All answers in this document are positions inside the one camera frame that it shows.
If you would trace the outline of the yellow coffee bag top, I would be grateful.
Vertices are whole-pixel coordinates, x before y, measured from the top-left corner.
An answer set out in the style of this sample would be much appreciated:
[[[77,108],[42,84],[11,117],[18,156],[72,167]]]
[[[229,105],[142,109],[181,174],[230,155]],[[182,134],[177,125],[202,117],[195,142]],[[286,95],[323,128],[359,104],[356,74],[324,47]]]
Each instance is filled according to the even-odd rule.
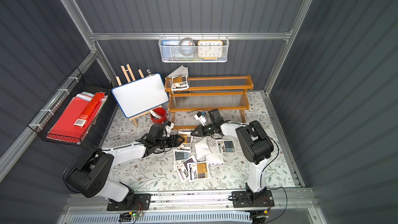
[[[172,77],[172,91],[181,91],[189,89],[188,76],[179,75]]]

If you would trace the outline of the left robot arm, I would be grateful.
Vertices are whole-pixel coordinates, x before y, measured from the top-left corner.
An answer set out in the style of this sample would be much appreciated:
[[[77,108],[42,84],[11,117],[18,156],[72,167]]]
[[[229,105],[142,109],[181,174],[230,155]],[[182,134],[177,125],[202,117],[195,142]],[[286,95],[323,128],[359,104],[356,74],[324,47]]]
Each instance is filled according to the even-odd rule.
[[[141,138],[112,148],[97,149],[78,156],[65,168],[63,180],[70,190],[87,198],[103,197],[123,202],[133,190],[109,179],[111,169],[119,164],[160,154],[184,142],[178,134],[169,134],[165,125],[155,123]]]

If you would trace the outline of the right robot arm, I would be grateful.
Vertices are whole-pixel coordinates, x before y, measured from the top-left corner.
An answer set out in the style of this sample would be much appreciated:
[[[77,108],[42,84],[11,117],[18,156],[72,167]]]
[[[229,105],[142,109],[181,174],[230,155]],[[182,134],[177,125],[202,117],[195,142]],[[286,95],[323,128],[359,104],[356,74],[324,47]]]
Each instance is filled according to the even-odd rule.
[[[249,206],[254,206],[256,203],[273,206],[271,197],[267,196],[269,191],[263,185],[262,179],[266,167],[271,163],[269,159],[277,144],[267,135],[258,121],[250,123],[227,121],[221,117],[218,109],[211,110],[208,114],[210,123],[198,125],[191,135],[199,138],[214,134],[235,137],[249,162],[245,195],[237,197],[235,202],[240,201]]]

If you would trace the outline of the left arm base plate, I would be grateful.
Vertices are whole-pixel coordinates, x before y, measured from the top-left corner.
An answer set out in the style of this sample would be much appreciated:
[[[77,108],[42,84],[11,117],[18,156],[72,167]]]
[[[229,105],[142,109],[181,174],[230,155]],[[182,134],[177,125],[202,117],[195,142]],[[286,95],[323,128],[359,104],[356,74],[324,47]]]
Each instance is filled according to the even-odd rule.
[[[107,211],[138,211],[138,210],[149,210],[151,202],[151,194],[135,194],[131,193],[126,196],[126,198],[117,202],[113,199],[109,199]]]

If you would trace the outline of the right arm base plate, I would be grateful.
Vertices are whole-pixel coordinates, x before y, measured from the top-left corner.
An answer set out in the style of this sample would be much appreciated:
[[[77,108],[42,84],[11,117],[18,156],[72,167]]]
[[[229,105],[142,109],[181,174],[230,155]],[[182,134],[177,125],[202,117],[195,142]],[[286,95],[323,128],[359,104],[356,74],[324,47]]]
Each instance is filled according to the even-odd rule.
[[[265,190],[257,193],[248,191],[233,191],[232,195],[228,197],[232,201],[235,208],[247,207],[274,207],[275,203],[271,191]]]

